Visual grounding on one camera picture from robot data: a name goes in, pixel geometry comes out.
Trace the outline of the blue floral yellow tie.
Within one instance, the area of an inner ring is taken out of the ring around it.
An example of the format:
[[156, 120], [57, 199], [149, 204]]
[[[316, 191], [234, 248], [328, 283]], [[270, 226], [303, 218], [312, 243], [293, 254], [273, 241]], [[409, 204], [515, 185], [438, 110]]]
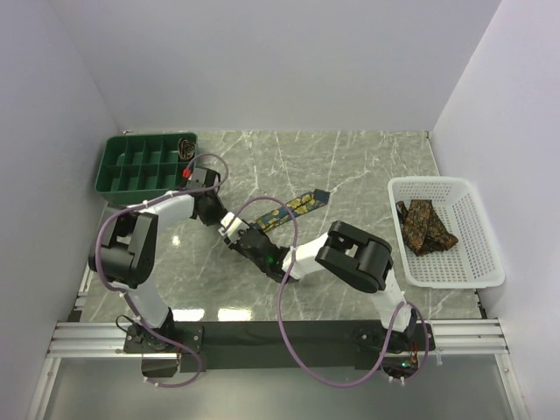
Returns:
[[[291, 210], [297, 218], [308, 214], [316, 209], [326, 206], [329, 203], [331, 193], [321, 189], [304, 192], [296, 198], [289, 200], [285, 205]], [[253, 220], [249, 225], [252, 228], [258, 228], [264, 233], [282, 226], [291, 221], [288, 210], [283, 206], [267, 212], [266, 214]]]

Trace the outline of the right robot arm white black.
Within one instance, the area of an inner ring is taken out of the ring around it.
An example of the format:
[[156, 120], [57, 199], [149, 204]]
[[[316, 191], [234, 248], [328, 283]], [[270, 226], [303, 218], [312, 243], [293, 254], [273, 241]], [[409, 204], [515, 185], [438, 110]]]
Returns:
[[416, 329], [407, 319], [389, 323], [405, 299], [395, 278], [392, 248], [382, 238], [337, 220], [313, 241], [295, 248], [279, 247], [259, 227], [251, 227], [231, 213], [221, 220], [219, 232], [229, 248], [279, 284], [297, 282], [321, 270], [334, 274], [370, 296], [390, 346], [404, 349], [414, 341]]

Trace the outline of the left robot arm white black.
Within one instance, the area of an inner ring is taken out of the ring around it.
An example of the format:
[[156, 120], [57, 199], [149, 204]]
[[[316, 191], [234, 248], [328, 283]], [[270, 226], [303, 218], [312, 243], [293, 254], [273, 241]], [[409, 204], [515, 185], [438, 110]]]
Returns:
[[221, 175], [205, 167], [185, 168], [179, 185], [155, 199], [103, 212], [88, 266], [103, 284], [122, 294], [134, 317], [130, 339], [163, 352], [179, 342], [172, 310], [158, 294], [151, 274], [158, 235], [179, 221], [215, 226], [228, 211], [218, 197]]

